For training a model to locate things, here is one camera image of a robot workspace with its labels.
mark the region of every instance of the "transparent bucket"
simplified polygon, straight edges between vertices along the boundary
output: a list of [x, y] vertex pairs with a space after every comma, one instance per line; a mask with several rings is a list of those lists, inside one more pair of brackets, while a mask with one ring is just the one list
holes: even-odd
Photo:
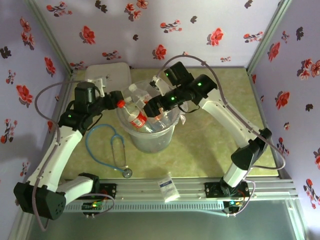
[[[136, 86], [140, 89], [146, 90], [151, 97], [155, 97], [160, 94], [159, 91], [150, 86], [148, 81], [137, 82]], [[131, 93], [125, 89], [122, 91], [122, 94], [123, 97], [126, 98], [130, 96]], [[152, 133], [138, 132], [136, 128], [125, 119], [122, 109], [117, 108], [116, 114], [120, 125], [127, 133], [129, 133], [133, 144], [138, 150], [145, 153], [158, 153], [170, 144], [175, 126], [179, 122], [180, 110], [176, 107], [173, 110], [166, 112], [166, 117], [168, 117], [170, 121], [166, 122], [164, 129]]]

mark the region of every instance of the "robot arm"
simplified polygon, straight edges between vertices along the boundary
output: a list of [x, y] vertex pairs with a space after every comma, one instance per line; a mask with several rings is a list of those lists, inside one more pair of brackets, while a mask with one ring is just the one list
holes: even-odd
[[[55, 220], [62, 213], [67, 204], [87, 193], [97, 193], [99, 177], [81, 173], [79, 176], [61, 186], [58, 186], [61, 174], [70, 155], [82, 139], [88, 127], [93, 123], [93, 117], [104, 110], [117, 107], [117, 102], [123, 99], [120, 91], [112, 91], [96, 98], [97, 87], [92, 82], [81, 82], [74, 90], [72, 101], [59, 120], [60, 141], [42, 173], [36, 190], [36, 206], [39, 216]], [[32, 206], [32, 192], [39, 172], [45, 161], [57, 144], [57, 135], [44, 155], [41, 163], [26, 183], [18, 182], [14, 187], [14, 194], [21, 209], [34, 214]]]
[[151, 85], [159, 88], [158, 95], [144, 106], [147, 117], [155, 117], [160, 114], [159, 108], [164, 111], [171, 110], [185, 101], [192, 101], [213, 117], [215, 117], [233, 136], [238, 149], [231, 155], [232, 164], [220, 180], [220, 191], [223, 196], [231, 196], [246, 176], [248, 170], [259, 159], [266, 149], [266, 144], [258, 138], [230, 111], [235, 111], [240, 118], [260, 136], [269, 140], [271, 132], [265, 128], [259, 130], [257, 126], [245, 119], [230, 103], [226, 106], [218, 86], [208, 76], [202, 74], [193, 78], [181, 62], [177, 62], [166, 71], [175, 89], [163, 87], [166, 83], [160, 78], [154, 78]]

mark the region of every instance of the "plastic bottle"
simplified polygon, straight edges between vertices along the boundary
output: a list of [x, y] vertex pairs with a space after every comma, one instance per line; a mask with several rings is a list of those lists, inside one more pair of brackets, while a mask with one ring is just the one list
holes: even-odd
[[147, 91], [137, 88], [137, 85], [135, 84], [129, 86], [129, 91], [132, 93], [132, 100], [140, 111], [144, 109], [146, 103], [152, 98]]
[[123, 109], [125, 119], [131, 123], [138, 132], [153, 133], [153, 129], [147, 123], [147, 117], [139, 111], [136, 105], [132, 102], [131, 97], [125, 100], [120, 100], [117, 103], [118, 108]]

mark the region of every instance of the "floral wallpaper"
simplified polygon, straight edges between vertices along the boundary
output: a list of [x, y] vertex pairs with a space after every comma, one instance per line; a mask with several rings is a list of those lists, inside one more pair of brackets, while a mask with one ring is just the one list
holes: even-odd
[[[23, 1], [0, 0], [0, 6], [0, 239], [6, 240], [19, 209], [14, 187], [35, 170], [45, 150], [49, 125], [37, 114], [35, 97], [67, 73]], [[52, 88], [40, 97], [45, 115], [52, 116], [59, 92]]]
[[286, 156], [285, 170], [298, 190], [311, 240], [320, 239], [320, 35], [314, 32], [320, 16], [316, 4], [317, 0], [292, 1], [252, 72], [272, 140]]
[[[279, 0], [28, 0], [35, 3], [71, 68], [127, 62], [159, 68], [186, 52], [211, 66], [245, 67]], [[188, 67], [200, 64], [184, 59]]]

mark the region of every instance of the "red bottle cap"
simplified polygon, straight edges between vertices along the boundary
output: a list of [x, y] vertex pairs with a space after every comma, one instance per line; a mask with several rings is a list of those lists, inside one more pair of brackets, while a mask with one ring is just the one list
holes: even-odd
[[116, 105], [118, 108], [123, 108], [126, 105], [126, 102], [124, 100], [120, 100]]

